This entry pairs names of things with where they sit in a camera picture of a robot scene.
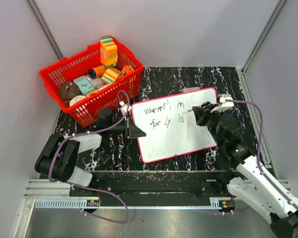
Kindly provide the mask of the pink framed whiteboard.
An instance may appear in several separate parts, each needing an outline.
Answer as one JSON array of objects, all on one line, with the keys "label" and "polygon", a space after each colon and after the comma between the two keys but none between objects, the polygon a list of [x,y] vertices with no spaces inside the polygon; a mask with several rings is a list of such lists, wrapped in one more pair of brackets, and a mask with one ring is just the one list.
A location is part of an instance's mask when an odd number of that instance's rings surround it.
[{"label": "pink framed whiteboard", "polygon": [[196,125],[194,113],[184,112],[205,102],[214,104],[216,99],[216,90],[206,88],[134,103],[134,124],[147,134],[138,138],[142,161],[152,163],[215,147],[207,128]]}]

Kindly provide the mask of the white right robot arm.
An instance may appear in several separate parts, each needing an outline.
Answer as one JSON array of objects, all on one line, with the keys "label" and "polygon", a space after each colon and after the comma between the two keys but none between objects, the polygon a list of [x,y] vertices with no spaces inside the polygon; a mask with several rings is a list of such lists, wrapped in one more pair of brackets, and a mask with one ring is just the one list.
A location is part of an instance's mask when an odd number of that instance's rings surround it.
[{"label": "white right robot arm", "polygon": [[230,164],[213,189],[221,196],[241,199],[259,213],[278,238],[298,238],[298,198],[261,163],[260,155],[242,140],[237,120],[223,114],[222,103],[192,107],[196,124],[205,126]]}]

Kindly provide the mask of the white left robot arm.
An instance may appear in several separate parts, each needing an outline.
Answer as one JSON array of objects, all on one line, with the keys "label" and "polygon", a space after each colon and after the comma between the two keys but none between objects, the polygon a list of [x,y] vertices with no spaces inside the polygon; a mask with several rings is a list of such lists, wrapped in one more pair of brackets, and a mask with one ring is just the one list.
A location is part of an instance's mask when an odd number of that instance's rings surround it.
[{"label": "white left robot arm", "polygon": [[129,139],[146,136],[146,133],[132,122],[128,111],[124,112],[123,117],[114,122],[113,111],[104,108],[92,125],[91,132],[67,137],[52,134],[36,161],[35,171],[52,181],[80,185],[80,190],[85,195],[93,196],[98,185],[93,181],[90,172],[76,166],[78,154],[101,147],[103,137],[109,133],[125,133]]}]

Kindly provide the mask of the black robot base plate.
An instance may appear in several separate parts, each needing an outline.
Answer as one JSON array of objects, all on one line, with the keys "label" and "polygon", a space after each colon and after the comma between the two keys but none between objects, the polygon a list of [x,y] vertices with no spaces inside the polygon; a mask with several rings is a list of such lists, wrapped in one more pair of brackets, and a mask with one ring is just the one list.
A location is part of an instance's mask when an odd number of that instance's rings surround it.
[{"label": "black robot base plate", "polygon": [[201,205],[207,199],[230,200],[231,195],[217,180],[224,171],[96,171],[92,187],[103,192],[81,188],[70,189],[71,197],[99,197],[99,200],[119,196],[128,204],[144,205],[161,202],[168,205]]}]

